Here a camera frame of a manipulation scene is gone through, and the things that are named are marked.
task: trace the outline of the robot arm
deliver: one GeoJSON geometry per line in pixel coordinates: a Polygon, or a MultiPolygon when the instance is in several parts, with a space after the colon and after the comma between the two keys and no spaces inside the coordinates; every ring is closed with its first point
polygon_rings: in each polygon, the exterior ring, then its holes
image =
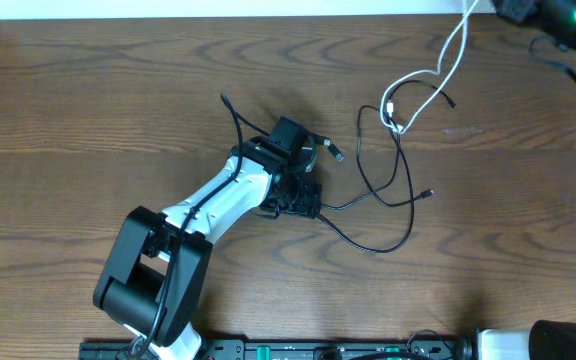
{"type": "Polygon", "coordinates": [[[314,218],[321,206],[322,187],[310,170],[316,160],[316,144],[330,144],[324,139],[282,117],[268,137],[255,137],[233,148],[219,174],[186,200],[161,213],[143,207],[133,210],[95,288],[95,306],[140,337],[159,324],[150,345],[159,358],[193,359],[201,338],[190,318],[213,245],[254,207],[314,218]],[[310,148],[304,148],[306,141],[310,148]],[[232,178],[240,153],[241,167],[232,178]],[[142,263],[142,255],[174,261],[170,278],[142,263]],[[163,318],[155,322],[162,301],[163,318]]]}

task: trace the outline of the wood grain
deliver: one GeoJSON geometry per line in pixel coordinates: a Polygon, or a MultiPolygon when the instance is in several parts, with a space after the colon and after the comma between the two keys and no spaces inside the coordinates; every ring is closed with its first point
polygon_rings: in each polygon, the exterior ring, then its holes
{"type": "MultiPolygon", "coordinates": [[[[92,290],[130,210],[176,203],[223,166],[236,135],[219,92],[263,128],[288,114],[329,135],[347,160],[322,156],[317,171],[325,201],[342,203],[364,191],[356,109],[432,67],[457,20],[0,22],[0,358],[74,358],[86,339],[128,337],[92,290]]],[[[247,214],[215,248],[198,329],[386,339],[576,321],[574,86],[529,59],[534,33],[489,16],[471,27],[448,87],[457,108],[436,101],[404,140],[416,190],[436,191],[409,244],[373,256],[315,221],[247,214]]],[[[403,88],[402,117],[427,94],[403,88]]],[[[369,177],[384,181],[392,145],[376,115],[364,124],[369,177]]],[[[385,196],[404,198],[403,184],[385,196]]],[[[367,200],[326,215],[383,246],[408,209],[367,200]]]]}

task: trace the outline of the white wall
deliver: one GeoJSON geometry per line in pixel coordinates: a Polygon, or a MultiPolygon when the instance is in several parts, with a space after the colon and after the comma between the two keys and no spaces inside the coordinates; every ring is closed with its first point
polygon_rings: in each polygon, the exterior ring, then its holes
{"type": "MultiPolygon", "coordinates": [[[[478,4],[477,12],[492,11],[490,0],[478,4]]],[[[0,0],[0,20],[459,12],[461,0],[0,0]]]]}

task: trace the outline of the black cable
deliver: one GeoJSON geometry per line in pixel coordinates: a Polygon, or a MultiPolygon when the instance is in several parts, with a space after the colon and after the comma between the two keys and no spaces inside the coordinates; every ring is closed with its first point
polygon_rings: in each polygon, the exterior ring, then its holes
{"type": "Polygon", "coordinates": [[[407,351],[412,351],[412,346],[411,346],[412,340],[413,340],[415,337],[417,337],[419,334],[423,334],[423,333],[431,333],[431,334],[437,336],[437,337],[439,338],[439,340],[440,340],[442,343],[444,343],[444,346],[445,346],[448,350],[452,351],[452,346],[448,345],[448,343],[444,340],[444,338],[443,338],[441,335],[439,335],[438,332],[436,332],[435,330],[430,330],[430,329],[422,329],[422,330],[419,330],[419,331],[417,331],[416,333],[412,334],[412,336],[410,337],[410,339],[408,339],[408,342],[406,342],[406,350],[407,350],[407,351]]]}
{"type": "Polygon", "coordinates": [[[408,241],[408,238],[410,237],[410,234],[412,233],[412,227],[415,221],[415,202],[414,202],[414,195],[413,195],[413,189],[412,189],[412,179],[410,178],[410,168],[408,167],[408,161],[406,160],[406,155],[403,152],[403,149],[401,148],[401,144],[399,141],[395,141],[395,144],[397,145],[397,149],[398,149],[398,153],[401,156],[401,159],[404,162],[404,167],[406,168],[406,177],[408,180],[408,191],[410,193],[410,199],[411,201],[409,202],[410,204],[410,221],[408,222],[408,228],[406,229],[406,232],[404,233],[404,236],[401,238],[401,240],[399,241],[399,243],[397,243],[397,245],[391,247],[391,248],[387,248],[387,249],[373,249],[373,248],[369,248],[363,245],[360,245],[356,242],[354,242],[352,239],[350,239],[346,234],[344,234],[337,226],[335,226],[335,224],[333,224],[330,220],[328,220],[325,216],[318,214],[317,215],[317,219],[319,219],[321,222],[323,222],[324,224],[328,225],[328,227],[334,231],[337,235],[339,235],[340,238],[342,238],[343,240],[345,240],[346,242],[348,242],[350,245],[369,252],[369,253],[373,253],[373,254],[387,254],[387,253],[391,253],[399,248],[401,248],[402,246],[404,246],[406,244],[406,242],[408,241]]]}
{"type": "Polygon", "coordinates": [[[545,41],[545,40],[548,40],[548,42],[550,42],[553,46],[557,47],[559,50],[561,50],[563,52],[566,52],[568,50],[567,48],[560,47],[559,44],[557,43],[557,40],[555,40],[555,38],[550,37],[548,35],[540,35],[540,36],[537,36],[534,39],[532,39],[532,41],[530,42],[530,46],[528,46],[528,52],[530,53],[530,56],[539,62],[550,65],[551,67],[553,67],[559,71],[563,71],[576,84],[576,72],[570,66],[568,66],[564,63],[558,62],[558,61],[542,58],[541,56],[538,56],[535,53],[535,44],[537,44],[540,41],[545,41]]]}
{"type": "MultiPolygon", "coordinates": [[[[397,92],[397,90],[399,90],[400,87],[406,85],[406,84],[421,84],[421,85],[425,85],[435,91],[437,91],[439,88],[427,81],[423,81],[423,80],[406,80],[403,81],[401,83],[399,83],[397,86],[395,86],[394,89],[392,89],[392,91],[390,92],[390,95],[388,96],[389,100],[392,100],[392,97],[395,96],[395,93],[397,92]]],[[[448,94],[446,94],[443,90],[439,92],[441,95],[443,95],[446,98],[446,101],[448,101],[448,104],[450,105],[450,107],[455,108],[455,106],[457,106],[457,103],[455,103],[452,98],[450,98],[450,96],[448,96],[448,94]]]]}
{"type": "Polygon", "coordinates": [[[237,118],[239,120],[241,120],[241,122],[243,122],[244,124],[250,126],[253,130],[256,130],[258,132],[260,132],[261,134],[265,135],[265,136],[270,136],[270,134],[265,131],[264,129],[258,127],[257,125],[251,123],[250,121],[246,120],[243,116],[241,116],[241,114],[239,114],[238,112],[235,112],[235,114],[237,114],[237,118]]]}
{"type": "MultiPolygon", "coordinates": [[[[361,174],[361,177],[364,179],[364,182],[366,183],[366,186],[368,187],[369,192],[359,196],[358,198],[344,204],[344,205],[339,205],[339,206],[333,206],[333,205],[328,205],[328,204],[321,204],[321,207],[324,209],[329,209],[329,210],[345,210],[357,203],[359,203],[360,201],[362,201],[363,199],[369,197],[369,196],[374,196],[375,199],[377,199],[377,201],[379,201],[382,205],[386,206],[386,207],[398,207],[398,206],[403,206],[403,205],[407,205],[410,204],[411,202],[417,201],[417,200],[421,200],[421,199],[425,199],[429,196],[431,196],[432,194],[434,194],[434,192],[432,190],[426,190],[424,192],[422,192],[421,194],[413,197],[410,200],[406,200],[406,201],[402,201],[402,202],[397,202],[397,203],[387,203],[385,202],[378,194],[377,192],[386,189],[387,187],[389,187],[393,181],[395,180],[395,177],[397,176],[397,169],[399,168],[399,147],[397,147],[395,150],[395,164],[393,167],[393,172],[392,175],[390,176],[390,179],[388,180],[388,182],[382,186],[380,186],[377,189],[373,189],[372,184],[370,184],[370,181],[368,181],[363,167],[361,166],[361,142],[362,142],[362,134],[361,134],[361,118],[362,118],[362,113],[365,109],[372,109],[375,111],[379,111],[378,108],[371,106],[371,105],[363,105],[359,108],[359,112],[357,113],[357,156],[356,156],[356,161],[357,161],[357,167],[359,168],[359,172],[361,174]]],[[[393,141],[396,143],[397,140],[395,140],[395,136],[393,134],[393,132],[390,132],[390,136],[393,139],[393,141]]]]}
{"type": "Polygon", "coordinates": [[[153,339],[155,338],[155,335],[157,334],[157,331],[159,330],[159,325],[161,323],[161,320],[163,320],[163,316],[164,316],[166,298],[168,296],[168,290],[170,289],[170,283],[172,281],[172,273],[173,273],[173,270],[175,267],[177,254],[179,253],[179,248],[181,247],[182,236],[183,236],[184,232],[186,231],[188,224],[195,217],[195,214],[197,214],[197,211],[199,211],[201,209],[201,207],[204,204],[206,204],[206,202],[208,202],[208,200],[210,200],[213,196],[215,196],[217,193],[219,193],[221,190],[223,190],[223,188],[225,188],[228,184],[230,184],[234,179],[236,179],[237,176],[239,176],[239,172],[241,171],[242,157],[243,157],[241,149],[243,148],[243,142],[244,142],[243,141],[243,134],[241,132],[241,125],[239,124],[239,120],[241,119],[241,116],[239,116],[237,114],[237,112],[233,108],[232,104],[230,103],[230,100],[228,100],[228,97],[226,95],[221,94],[221,101],[224,103],[224,105],[226,105],[226,108],[228,108],[228,110],[230,110],[230,113],[233,117],[233,121],[235,122],[235,127],[237,128],[237,138],[239,140],[239,146],[237,148],[237,167],[235,168],[235,172],[233,172],[228,177],[228,179],[226,179],[224,182],[219,184],[219,186],[214,188],[210,193],[208,193],[208,195],[204,196],[201,200],[199,200],[199,202],[197,202],[197,204],[195,204],[195,206],[193,206],[189,209],[189,212],[186,215],[186,218],[184,219],[181,226],[179,227],[179,231],[177,232],[177,238],[175,239],[176,241],[173,243],[173,246],[172,246],[172,250],[170,253],[170,259],[168,260],[168,266],[166,268],[166,277],[164,278],[164,283],[162,285],[159,305],[157,306],[157,312],[155,313],[155,318],[153,320],[152,327],[150,328],[150,331],[148,332],[148,336],[139,344],[139,350],[136,353],[133,353],[132,349],[131,349],[131,351],[127,354],[129,358],[140,359],[146,353],[146,351],[148,351],[148,348],[150,347],[150,343],[152,343],[153,339]]]}
{"type": "Polygon", "coordinates": [[[351,358],[350,360],[377,360],[377,359],[387,359],[387,358],[400,358],[409,360],[432,360],[431,358],[423,355],[413,354],[410,352],[400,351],[400,352],[378,352],[375,354],[368,354],[357,356],[351,358]]]}

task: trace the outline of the white cable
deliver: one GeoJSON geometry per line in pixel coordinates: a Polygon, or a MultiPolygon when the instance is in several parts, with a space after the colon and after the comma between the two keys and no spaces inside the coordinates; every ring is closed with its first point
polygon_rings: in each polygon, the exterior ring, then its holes
{"type": "Polygon", "coordinates": [[[475,0],[472,5],[470,6],[470,8],[468,9],[468,11],[466,11],[463,14],[463,18],[461,19],[461,21],[459,22],[459,24],[457,25],[457,27],[455,27],[455,29],[452,31],[452,33],[450,34],[450,36],[448,36],[448,39],[446,39],[446,42],[444,43],[443,48],[441,49],[441,53],[439,54],[439,59],[437,61],[437,70],[433,71],[433,70],[418,70],[415,72],[412,72],[404,77],[402,77],[401,79],[395,81],[394,83],[392,83],[387,89],[386,91],[384,91],[384,94],[381,98],[381,103],[379,106],[379,117],[381,119],[381,122],[384,124],[384,126],[391,128],[393,131],[399,133],[399,134],[404,134],[406,133],[406,131],[408,131],[408,128],[410,128],[410,126],[412,125],[412,123],[415,121],[415,119],[417,118],[417,116],[419,115],[419,113],[421,113],[421,111],[423,111],[423,109],[441,92],[441,90],[446,86],[446,84],[448,83],[448,81],[450,80],[450,78],[452,77],[452,75],[454,74],[454,72],[457,70],[457,67],[459,66],[459,63],[461,62],[461,59],[463,57],[464,51],[466,49],[466,39],[468,37],[468,17],[470,16],[470,14],[472,14],[472,12],[475,9],[475,6],[477,6],[477,3],[479,3],[479,0],[475,0]],[[408,123],[408,125],[406,125],[405,128],[403,128],[403,130],[400,130],[400,126],[396,125],[396,124],[391,124],[390,122],[386,121],[386,118],[384,117],[384,113],[382,111],[382,109],[384,108],[384,103],[386,102],[386,98],[388,97],[388,94],[390,93],[390,91],[397,86],[398,84],[400,84],[401,82],[407,80],[408,78],[411,78],[413,76],[417,76],[420,74],[432,74],[432,75],[436,75],[439,76],[441,75],[441,65],[444,59],[444,55],[446,54],[446,50],[448,50],[448,46],[450,46],[450,43],[452,41],[452,39],[455,37],[455,35],[457,34],[457,32],[462,29],[462,41],[461,41],[461,48],[459,49],[459,55],[457,56],[457,60],[455,60],[455,64],[453,65],[452,70],[450,71],[450,73],[448,74],[448,76],[446,76],[446,78],[444,79],[443,83],[441,84],[441,86],[439,86],[439,88],[437,88],[437,90],[435,91],[435,93],[419,108],[419,110],[417,110],[417,112],[415,112],[415,115],[413,115],[412,119],[410,120],[410,122],[408,123]]]}

